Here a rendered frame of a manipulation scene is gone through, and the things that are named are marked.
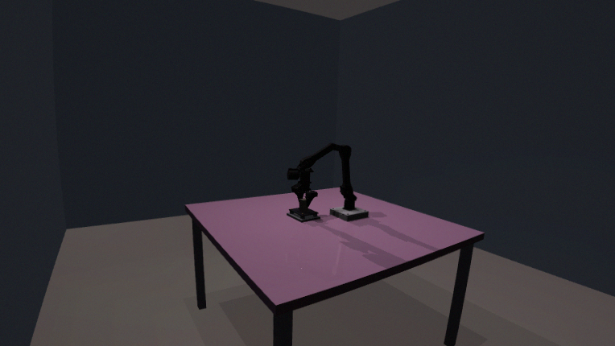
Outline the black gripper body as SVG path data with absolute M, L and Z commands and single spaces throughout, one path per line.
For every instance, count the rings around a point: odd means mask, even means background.
M 310 180 L 300 180 L 299 183 L 303 184 L 305 186 L 304 190 L 302 190 L 301 192 L 306 193 L 305 194 L 306 197 L 310 197 L 311 198 L 311 197 L 317 197 L 318 196 L 317 192 L 311 191 L 311 188 L 309 188 L 310 187 L 310 183 L 312 183 L 312 182 L 310 182 Z

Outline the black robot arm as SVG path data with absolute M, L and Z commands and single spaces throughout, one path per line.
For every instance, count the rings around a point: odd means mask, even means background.
M 339 151 L 341 162 L 342 162 L 342 175 L 343 175 L 343 184 L 340 186 L 341 195 L 345 198 L 345 207 L 342 209 L 352 211 L 356 210 L 355 201 L 357 201 L 357 197 L 353 194 L 353 187 L 350 183 L 350 169 L 349 169 L 349 159 L 351 156 L 351 147 L 347 145 L 337 145 L 335 143 L 329 143 L 324 148 L 318 150 L 315 154 L 309 155 L 300 160 L 297 168 L 288 168 L 287 179 L 300 179 L 301 180 L 310 180 L 310 172 L 314 172 L 310 167 L 320 158 L 325 156 L 327 153 L 332 150 Z M 309 168 L 309 169 L 308 169 Z M 305 186 L 300 184 L 299 181 L 297 184 L 291 187 L 292 192 L 298 193 L 304 190 Z

